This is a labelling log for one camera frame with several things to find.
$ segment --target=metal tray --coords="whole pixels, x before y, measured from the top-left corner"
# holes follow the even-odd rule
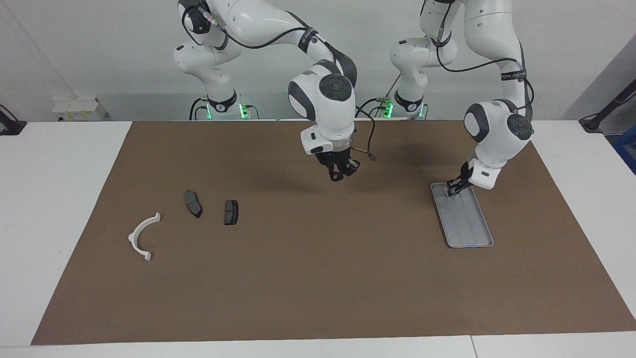
[[[448,197],[446,183],[433,183],[431,190],[448,246],[478,248],[494,244],[472,187],[453,197]]]

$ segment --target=brown surface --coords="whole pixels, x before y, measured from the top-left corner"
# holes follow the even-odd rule
[[[379,123],[340,183],[308,125],[134,123],[33,344],[636,330],[532,145],[476,190],[495,246],[451,249],[429,186],[472,150],[461,122]],[[127,236],[156,211],[146,262]]]

